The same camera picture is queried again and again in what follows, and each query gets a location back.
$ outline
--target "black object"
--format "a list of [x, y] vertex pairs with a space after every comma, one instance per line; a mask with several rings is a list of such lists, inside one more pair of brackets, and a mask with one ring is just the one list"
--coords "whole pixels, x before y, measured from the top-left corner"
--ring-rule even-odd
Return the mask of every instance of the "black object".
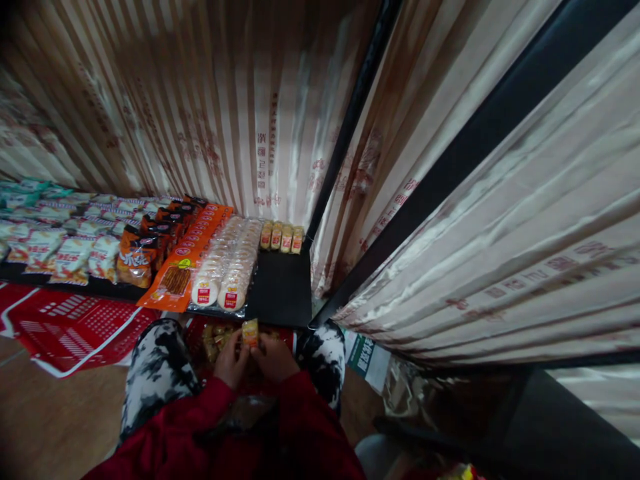
[[187, 311], [234, 321], [258, 318], [268, 325], [304, 328], [311, 318], [310, 270], [308, 249], [303, 248], [300, 255], [260, 250], [244, 318], [215, 307]]
[[380, 4], [380, 10], [375, 20], [373, 33], [371, 34], [369, 46], [367, 47], [367, 53], [362, 62], [362, 66], [360, 66], [358, 78], [351, 92], [347, 112], [340, 127], [338, 138], [335, 141], [335, 147], [331, 154], [327, 174], [322, 182], [322, 188], [320, 188], [320, 194], [318, 194], [318, 200], [313, 209], [309, 228], [307, 229], [307, 236], [304, 243], [307, 250], [311, 248], [322, 216], [325, 214], [327, 202], [329, 202], [329, 197], [331, 196], [331, 191], [338, 177], [338, 172], [340, 172], [340, 167], [342, 167], [342, 162], [344, 162], [347, 150], [349, 149], [353, 132], [360, 119], [360, 114], [362, 114], [362, 108], [364, 108], [365, 102], [367, 101], [369, 90], [371, 90], [375, 74], [378, 71], [378, 65], [380, 65], [380, 60], [382, 60], [382, 56], [387, 48], [395, 20], [398, 12], [400, 12], [400, 6], [402, 6], [402, 0], [382, 0]]
[[109, 280], [94, 277], [89, 277], [89, 284], [86, 287], [70, 285], [68, 283], [47, 283], [51, 278], [50, 275], [32, 273], [23, 275], [22, 272], [24, 272], [25, 268], [26, 265], [24, 263], [2, 262], [0, 263], [0, 280], [129, 303], [138, 302], [147, 291], [146, 289], [128, 283], [118, 283], [114, 285]]
[[636, 478], [640, 449], [542, 370], [511, 384], [485, 436], [462, 442], [406, 421], [378, 417], [374, 426], [481, 473], [518, 479]]
[[638, 0], [562, 2], [309, 327], [318, 328], [345, 305], [376, 268], [637, 3]]

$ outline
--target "leg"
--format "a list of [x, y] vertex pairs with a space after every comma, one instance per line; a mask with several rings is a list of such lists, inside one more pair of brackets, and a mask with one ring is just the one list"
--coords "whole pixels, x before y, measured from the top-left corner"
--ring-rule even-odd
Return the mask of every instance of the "leg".
[[200, 392], [181, 331], [178, 322], [164, 318], [138, 339], [127, 374], [118, 445], [166, 404]]
[[296, 344], [296, 360], [308, 370], [315, 389], [340, 413], [340, 394], [345, 382], [345, 336], [329, 320], [315, 331], [305, 331]]

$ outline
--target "hand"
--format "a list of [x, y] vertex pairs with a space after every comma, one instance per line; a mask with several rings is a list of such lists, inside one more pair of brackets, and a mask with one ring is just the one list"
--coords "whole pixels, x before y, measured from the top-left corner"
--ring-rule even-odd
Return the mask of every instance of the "hand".
[[213, 370], [213, 376], [218, 377], [233, 391], [237, 390], [249, 359], [249, 347], [247, 345], [242, 346], [240, 357], [238, 360], [235, 359], [235, 345], [238, 343], [241, 333], [241, 329], [233, 332], [222, 352], [218, 355], [215, 369]]
[[265, 346], [265, 353], [253, 347], [251, 356], [257, 362], [267, 380], [273, 383], [280, 383], [300, 371], [300, 367], [298, 367], [284, 342], [272, 339], [266, 333], [260, 334], [260, 340]]

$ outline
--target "red sleeve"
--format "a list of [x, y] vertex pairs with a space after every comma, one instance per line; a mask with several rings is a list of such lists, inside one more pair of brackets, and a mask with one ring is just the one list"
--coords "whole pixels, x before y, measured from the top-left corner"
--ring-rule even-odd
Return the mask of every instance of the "red sleeve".
[[364, 471], [333, 410], [315, 391], [306, 371], [282, 382], [280, 438], [309, 479], [365, 479]]
[[222, 380], [212, 378], [198, 396], [164, 406], [85, 478], [194, 478], [206, 474], [209, 459], [193, 442], [193, 434], [214, 428], [234, 399], [235, 393]]

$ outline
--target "red sweater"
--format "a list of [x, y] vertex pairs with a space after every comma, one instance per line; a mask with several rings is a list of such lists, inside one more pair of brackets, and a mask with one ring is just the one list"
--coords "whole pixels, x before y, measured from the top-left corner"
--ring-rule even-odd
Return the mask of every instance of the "red sweater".
[[338, 418], [307, 372], [280, 386], [279, 448], [288, 452], [288, 460], [277, 446], [251, 435], [227, 435], [205, 446], [194, 442], [193, 435], [214, 428], [234, 399], [224, 382], [211, 379], [197, 397], [162, 408], [85, 478], [365, 478]]

